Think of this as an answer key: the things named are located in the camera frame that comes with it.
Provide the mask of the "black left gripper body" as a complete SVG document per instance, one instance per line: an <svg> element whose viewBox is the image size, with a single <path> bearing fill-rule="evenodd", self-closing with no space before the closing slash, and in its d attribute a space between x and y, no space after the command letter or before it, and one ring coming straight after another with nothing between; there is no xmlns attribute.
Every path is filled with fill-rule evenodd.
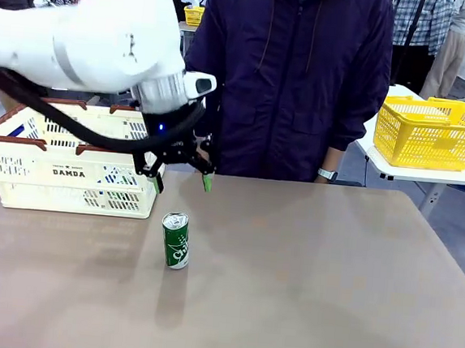
<svg viewBox="0 0 465 348"><path fill-rule="evenodd" d="M166 114L142 114L148 137L163 138L156 147L135 153L134 162L146 163L145 153L152 153L162 164L184 164L200 168L202 157L197 152L194 126L205 112L202 99Z"/></svg>

